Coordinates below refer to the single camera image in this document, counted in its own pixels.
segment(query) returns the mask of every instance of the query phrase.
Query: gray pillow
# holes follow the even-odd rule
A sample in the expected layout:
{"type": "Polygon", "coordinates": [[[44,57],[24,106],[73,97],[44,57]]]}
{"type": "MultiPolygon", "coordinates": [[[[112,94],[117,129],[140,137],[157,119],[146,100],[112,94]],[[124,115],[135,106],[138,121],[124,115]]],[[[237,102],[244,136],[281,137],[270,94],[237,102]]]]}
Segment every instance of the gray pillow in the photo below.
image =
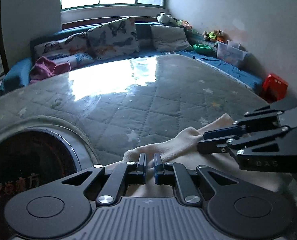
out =
{"type": "Polygon", "coordinates": [[[171,52],[186,49],[193,50],[188,43],[183,28],[163,25],[151,25],[153,45],[159,52],[171,52]]]}

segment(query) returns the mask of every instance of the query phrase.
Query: white towel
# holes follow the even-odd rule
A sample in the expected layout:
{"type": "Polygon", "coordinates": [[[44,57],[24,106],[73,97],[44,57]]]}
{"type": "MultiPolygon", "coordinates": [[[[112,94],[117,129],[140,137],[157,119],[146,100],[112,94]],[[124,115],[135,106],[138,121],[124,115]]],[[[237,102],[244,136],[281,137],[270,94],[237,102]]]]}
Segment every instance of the white towel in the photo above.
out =
{"type": "MultiPolygon", "coordinates": [[[[181,131],[175,138],[156,144],[137,147],[124,154],[123,161],[137,162],[140,153],[146,153],[147,174],[145,185],[133,185],[127,190],[128,196],[135,197],[168,197],[173,196],[172,187],[168,185],[156,185],[154,182],[154,153],[160,153],[162,161],[174,161],[182,163],[187,169],[195,170],[197,165],[207,165],[228,175],[235,176],[257,186],[268,190],[289,195],[297,206],[297,183],[290,173],[242,171],[236,161],[228,153],[216,153],[201,155],[196,146],[202,140],[202,135],[209,130],[229,126],[233,120],[228,114],[222,115],[214,122],[199,130],[188,127],[181,131]]],[[[106,169],[113,169],[117,163],[105,166],[106,169]]],[[[297,224],[293,233],[287,239],[297,240],[297,224]]]]}

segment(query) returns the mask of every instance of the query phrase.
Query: green bowl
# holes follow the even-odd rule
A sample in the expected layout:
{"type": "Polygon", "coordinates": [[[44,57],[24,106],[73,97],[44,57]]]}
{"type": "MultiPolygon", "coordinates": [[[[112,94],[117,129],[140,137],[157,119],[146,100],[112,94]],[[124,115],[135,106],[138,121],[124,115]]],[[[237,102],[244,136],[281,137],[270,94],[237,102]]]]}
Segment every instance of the green bowl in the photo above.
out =
{"type": "Polygon", "coordinates": [[[203,44],[194,44],[193,49],[199,53],[204,55],[212,54],[213,49],[210,46],[203,45],[203,44]]]}

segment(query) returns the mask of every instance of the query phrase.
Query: red box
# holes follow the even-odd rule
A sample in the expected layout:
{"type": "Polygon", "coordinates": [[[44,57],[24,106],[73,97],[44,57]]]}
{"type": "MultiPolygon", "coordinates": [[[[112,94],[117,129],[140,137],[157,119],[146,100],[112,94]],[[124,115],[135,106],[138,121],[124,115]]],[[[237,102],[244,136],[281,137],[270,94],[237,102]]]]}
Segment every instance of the red box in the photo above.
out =
{"type": "Polygon", "coordinates": [[[285,80],[270,73],[262,85],[263,90],[260,93],[260,97],[269,103],[281,100],[286,95],[287,87],[288,83],[285,80]]]}

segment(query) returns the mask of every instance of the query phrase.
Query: plush toy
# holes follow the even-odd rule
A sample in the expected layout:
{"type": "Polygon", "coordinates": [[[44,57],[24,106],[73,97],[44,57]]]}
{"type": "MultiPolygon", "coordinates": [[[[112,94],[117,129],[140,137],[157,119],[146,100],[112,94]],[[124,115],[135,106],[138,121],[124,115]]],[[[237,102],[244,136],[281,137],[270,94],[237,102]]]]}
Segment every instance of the plush toy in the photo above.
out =
{"type": "Polygon", "coordinates": [[[212,41],[212,42],[219,41],[219,42],[225,43],[225,38],[224,38],[225,33],[220,30],[214,30],[213,32],[210,32],[210,33],[203,32],[203,35],[204,35],[205,41],[212,41]]]}
{"type": "Polygon", "coordinates": [[[187,29],[187,30],[192,30],[192,29],[193,29],[192,25],[190,25],[190,24],[189,24],[187,21],[185,21],[185,20],[178,20],[176,24],[177,24],[177,25],[182,25],[182,26],[184,26],[184,28],[187,29]]]}
{"type": "Polygon", "coordinates": [[[166,13],[161,13],[160,15],[157,15],[156,18],[159,23],[163,24],[176,24],[177,22],[171,14],[166,15],[166,13]]]}

